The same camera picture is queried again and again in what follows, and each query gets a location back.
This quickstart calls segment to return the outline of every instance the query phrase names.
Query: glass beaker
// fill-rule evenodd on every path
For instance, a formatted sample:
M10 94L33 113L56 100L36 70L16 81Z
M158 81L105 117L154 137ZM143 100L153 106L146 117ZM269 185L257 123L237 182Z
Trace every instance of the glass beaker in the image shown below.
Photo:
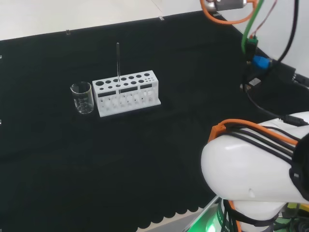
M70 87L75 107L81 114L89 114L94 109L92 87L88 82L79 82Z

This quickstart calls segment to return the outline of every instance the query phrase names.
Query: table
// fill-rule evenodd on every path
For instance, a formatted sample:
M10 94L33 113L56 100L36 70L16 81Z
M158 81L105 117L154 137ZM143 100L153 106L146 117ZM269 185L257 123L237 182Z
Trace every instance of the table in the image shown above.
M240 40L196 12L1 42L2 231L134 232L205 207L214 194L200 156L211 127L270 119L239 91ZM117 42L122 74L154 71L161 106L78 115L71 84L116 76ZM259 103L309 110L306 91L272 79Z

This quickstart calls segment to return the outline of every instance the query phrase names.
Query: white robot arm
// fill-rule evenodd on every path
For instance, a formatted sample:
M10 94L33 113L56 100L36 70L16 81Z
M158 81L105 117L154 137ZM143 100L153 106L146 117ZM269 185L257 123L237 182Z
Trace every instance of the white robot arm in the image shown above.
M294 116L309 121L309 112ZM261 125L282 129L300 139L309 133L309 126L295 127L278 119ZM209 187L219 197L232 200L236 210L249 218L268 220L286 203L309 203L291 180L290 164L241 139L223 135L210 141L203 149L201 166ZM261 232L267 227L242 223L241 228Z

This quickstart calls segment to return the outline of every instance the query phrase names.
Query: white wall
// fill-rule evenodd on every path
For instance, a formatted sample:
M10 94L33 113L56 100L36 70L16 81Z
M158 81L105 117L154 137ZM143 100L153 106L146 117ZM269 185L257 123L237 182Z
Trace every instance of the white wall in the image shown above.
M180 14L191 11L200 11L199 0L163 0L163 15ZM265 0L262 9L252 27L254 30L267 15L273 0ZM249 4L244 9L220 12L227 20L241 19L252 10ZM267 22L257 33L259 48L270 57L277 59L288 42L293 19L294 1L278 0L277 6ZM309 77L309 1L301 0L299 7L298 26L294 42L284 63L296 68L299 74ZM236 25L236 28L244 32L247 23Z
M162 0L0 0L0 41L156 18Z

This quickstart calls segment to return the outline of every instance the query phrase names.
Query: cable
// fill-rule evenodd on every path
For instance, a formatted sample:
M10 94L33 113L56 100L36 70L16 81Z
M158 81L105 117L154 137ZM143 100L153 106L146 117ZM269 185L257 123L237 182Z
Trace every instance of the cable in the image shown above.
M230 229L230 232L237 232L234 231L234 227L232 226L232 217L230 216L230 214L228 214L228 228Z
M254 138L254 139L256 139L256 140L258 140L258 141L260 141L260 142L262 142L262 143L264 143L264 144L266 144L266 145L268 145L268 146L270 146L270 147L272 147L272 148L274 148L274 149L276 149L276 150L282 152L282 153L284 153L285 155L287 155L287 156L289 156L289 157L292 157L292 156L293 156L293 153L292 153L292 152L290 152L290 151L288 151L288 150L286 150L286 149L284 149L284 148L282 148L282 147L280 147L280 146L278 146L278 145L275 145L275 144L272 143L271 141L266 140L266 139L264 139L264 138L261 138L260 136L258 136L258 135L256 135L256 134L253 134L253 133L251 133L251 132L249 132L249 131L246 131L246 130L239 130L239 129L231 129L231 130L228 130L228 132L236 132L236 133L241 133L241 134L248 135L248 136L250 136L250 137L252 137L252 138Z
M291 225L291 222L289 221L289 222L286 223L286 224L282 224L282 225L275 226L275 227L274 227L274 231L278 231L278 230L283 230L283 229L289 228L290 225Z
M295 137L295 136L293 136L293 135L289 134L289 133L288 133L288 132L286 132L285 130L281 130L281 129L276 128L276 127L267 127L267 126L264 126L264 127L265 127L265 128L267 128L267 129L271 129L271 130L279 131L280 133L285 134L286 136L290 137L291 139L294 139L294 140L296 140L296 141L300 141L300 139L299 139L299 138L297 138L297 137Z
M272 5L272 7L270 8L268 14L266 15L266 18L261 22L261 24L257 27L257 29L255 29L254 32L252 32L252 34L250 35L250 37L253 37L256 35L256 32L263 26L263 24L266 22L266 20L268 19L268 17L270 16L271 12L273 11L273 9L275 8L276 4L277 4L278 0L274 1L274 4Z
M234 203L232 201L228 201L230 203L230 206L233 210L236 210L235 206L234 206ZM236 227L237 227L237 230L238 232L241 232L241 226L240 226L240 222L239 221L236 221Z
M298 226L297 226L298 232L306 232L306 230L308 229L308 227L309 227L309 222L307 222L307 221L300 221L300 222L298 223Z
M279 159L281 159L281 160L287 162L288 164L292 165L291 159L287 158L286 156L282 155L281 153L278 153L275 150L273 150L273 149L271 149L269 147L266 147L266 146L264 146L264 145L262 145L262 144L260 144L260 143L258 143L256 141L253 141L253 140L251 140L251 139L249 139L247 137L244 137L244 136L242 136L240 134L237 134L237 133L234 133L234 132L224 132L224 133L222 133L220 135L230 135L232 137L235 137L235 138L241 139L243 141L246 141L246 142L248 142L248 143L250 143L250 144L252 144L252 145L254 145L254 146L256 146L256 147L258 147L258 148L260 148L260 149L262 149L262 150L264 150L264 151L266 151L268 153L270 153L270 154L273 154L274 156L278 157Z
M274 137L274 136L272 136L272 135L270 135L268 133L265 133L262 130L259 130L257 128L254 128L254 127L251 127L251 126L247 126L247 125L242 125L242 126L245 127L245 128L251 129L251 130L253 130L253 131L255 131L255 132L259 133L259 134L262 134L264 137L274 141L275 143L285 147L286 149L288 149L290 151L294 151L295 150L295 147L293 147L293 146L283 142L282 140L280 140L280 139L278 139L278 138L276 138L276 137Z
M265 73L262 73L260 75L258 75L258 79L263 80L264 78L266 78L276 67L279 66L279 64L281 63L281 61L285 58L285 56L287 55L287 53L289 52L291 45L293 43L294 37L295 37L295 32L296 32L296 28L297 28L297 21L298 21L298 8L299 8L299 0L294 0L294 17L293 17L293 25L292 25L292 30L291 30L291 35L288 41L288 44L284 50L284 52L282 53L282 55L279 57L278 61L276 62L276 64L274 64L272 67L270 67ZM272 116L272 117L278 117L279 115L274 114L260 106L258 106L253 99L250 97L249 93L247 92L245 85L248 82L248 77L246 75L246 73L244 73L243 78L242 78L242 86L243 86L243 90L247 93L247 97L249 99L249 101L251 103L253 103L258 109L260 109L261 111L263 111L264 113ZM291 125L296 125L296 126L303 126L303 125L308 125L308 123L306 123L304 120L300 120L297 117L293 117L293 116L279 116L279 119L283 120L285 123L291 124Z
M297 141L296 140L284 137L284 136L282 136L280 134L277 134L277 133L275 133L275 132L273 132L273 131L265 128L265 127L262 127L261 125L253 123L253 122L249 122L249 121L242 120L242 119L226 119L226 120L220 122L218 124L218 127L224 126L225 123L238 123L238 124L243 124L243 125L251 126L253 128L259 129L260 131L266 132L267 134L270 134L271 136L273 136L275 138L278 138L278 139L280 139L282 141L285 141L285 142L287 142L289 144L297 145Z
M250 18L249 22L248 22L248 25L242 35L242 39L241 39L241 49L242 49L242 52L244 54L246 54L246 42L247 42L247 38L248 38L248 34L249 34L249 31L252 27L252 24L257 16L257 14L259 13L260 9L261 9L261 6L263 5L263 2L264 0L259 0L259 3L257 4L256 6L256 9L252 15L252 17Z
M298 81L293 81L293 84L295 84L295 85L297 85L297 86L299 86L299 87L302 87L302 88L305 88L306 89L306 91L309 91L309 88L307 87L307 86L305 86L304 84L302 84L302 83L299 83Z
M224 216L223 216L223 222L222 222L221 232L224 232L224 229L225 229L226 216L227 216L227 210L224 208Z
M291 225L290 225L290 229L289 229L290 232L294 232L294 220L295 220L295 218L291 219Z
M237 226L236 220L233 219L233 218L232 218L232 220L233 220L233 230L234 230L234 232L238 232L238 226Z
M291 35L290 35L289 42L288 42L284 52L282 53L280 58L277 60L277 62L278 62L277 65L285 58L286 54L288 54L288 52L291 48L291 45L293 43L296 28L297 28L297 21L298 21L298 8L299 8L299 0L294 0L294 17L293 17L293 25L292 25Z
M246 92L246 93L247 93L247 97L248 97L249 101L250 101L253 105L255 105L256 108L258 108L259 110L263 111L264 113L266 113L267 115L269 115L269 116L271 116L271 117L280 118L280 115L277 115L277 114L275 114L275 113L273 113L273 112L270 112L269 110L266 110L266 109L262 108L261 106L259 106L255 101L253 101L253 99L251 98L251 96L249 95L249 93L248 93L248 92Z
M239 23L243 23L243 22L246 22L247 20L249 20L253 14L254 14L254 11L255 11L255 8L256 8L256 0L247 0L247 2L251 2L253 4L253 11L251 12L250 15L248 15L247 17L241 19L241 20L237 20L237 21L224 21L224 20L219 20L219 19L216 19L215 17L213 17L207 10L206 6L205 6L205 3L204 3L204 0L200 0L200 3L201 3L201 6L202 6L202 10L205 14L205 16L210 19L211 21L215 22L215 23L219 23L219 24L223 24L223 25L233 25L233 24L239 24Z

